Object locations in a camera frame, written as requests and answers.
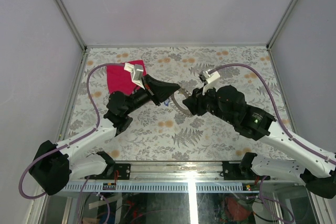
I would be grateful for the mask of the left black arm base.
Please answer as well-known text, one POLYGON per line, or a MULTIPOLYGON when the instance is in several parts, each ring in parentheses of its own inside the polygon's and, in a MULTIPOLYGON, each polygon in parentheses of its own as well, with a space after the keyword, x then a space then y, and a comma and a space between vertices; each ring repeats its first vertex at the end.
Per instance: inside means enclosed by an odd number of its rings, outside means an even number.
POLYGON ((113 158, 106 152, 97 152, 101 156, 105 163, 106 168, 98 175, 94 175, 95 179, 113 179, 113 180, 129 180, 131 175, 131 164, 129 163, 116 163, 113 158))

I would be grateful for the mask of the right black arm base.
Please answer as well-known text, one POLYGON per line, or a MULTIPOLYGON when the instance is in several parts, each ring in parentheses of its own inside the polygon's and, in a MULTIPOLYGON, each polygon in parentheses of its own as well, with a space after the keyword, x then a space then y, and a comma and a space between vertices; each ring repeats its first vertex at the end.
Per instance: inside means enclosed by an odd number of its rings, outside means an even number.
POLYGON ((252 171, 252 161, 257 157, 256 153, 245 153, 241 161, 222 161, 220 176, 224 180, 256 180, 264 175, 257 175, 252 171))

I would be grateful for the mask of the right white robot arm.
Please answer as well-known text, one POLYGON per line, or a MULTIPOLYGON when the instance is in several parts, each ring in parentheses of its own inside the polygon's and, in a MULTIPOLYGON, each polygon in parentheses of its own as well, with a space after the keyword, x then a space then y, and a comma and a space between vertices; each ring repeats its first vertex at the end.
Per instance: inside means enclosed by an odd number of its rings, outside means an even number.
POLYGON ((241 136, 275 147, 291 158, 282 161, 247 152, 239 164, 243 178, 281 178, 304 185, 320 197, 335 197, 335 154, 309 144, 282 127, 273 115, 247 104, 244 94, 233 86, 206 92, 194 89, 183 104, 193 115, 210 113, 232 125, 241 136))

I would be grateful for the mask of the large metal keyring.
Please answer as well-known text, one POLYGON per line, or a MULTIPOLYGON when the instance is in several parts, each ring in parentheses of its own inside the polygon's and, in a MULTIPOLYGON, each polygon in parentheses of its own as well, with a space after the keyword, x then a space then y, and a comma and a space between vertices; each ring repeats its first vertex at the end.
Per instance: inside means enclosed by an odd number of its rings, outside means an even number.
POLYGON ((183 103, 183 101, 187 99, 189 96, 190 96, 190 93, 183 87, 180 87, 176 92, 174 92, 170 96, 171 106, 177 114, 186 116, 186 117, 193 116, 192 113, 187 108, 187 106, 184 105, 183 103))

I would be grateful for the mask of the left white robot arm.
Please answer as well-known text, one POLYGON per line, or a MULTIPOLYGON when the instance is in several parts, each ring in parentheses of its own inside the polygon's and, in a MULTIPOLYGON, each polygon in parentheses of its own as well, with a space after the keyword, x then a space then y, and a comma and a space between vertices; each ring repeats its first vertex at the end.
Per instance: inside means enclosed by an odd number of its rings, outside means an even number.
POLYGON ((141 78, 142 87, 127 95, 121 91, 110 94, 107 112, 98 118, 98 124, 72 138, 53 144, 43 142, 29 169, 30 175, 48 195, 60 192, 69 181, 80 178, 115 178, 115 161, 104 151, 88 152, 124 132, 132 122, 129 114, 152 101, 160 105, 180 86, 156 80, 146 74, 141 78))

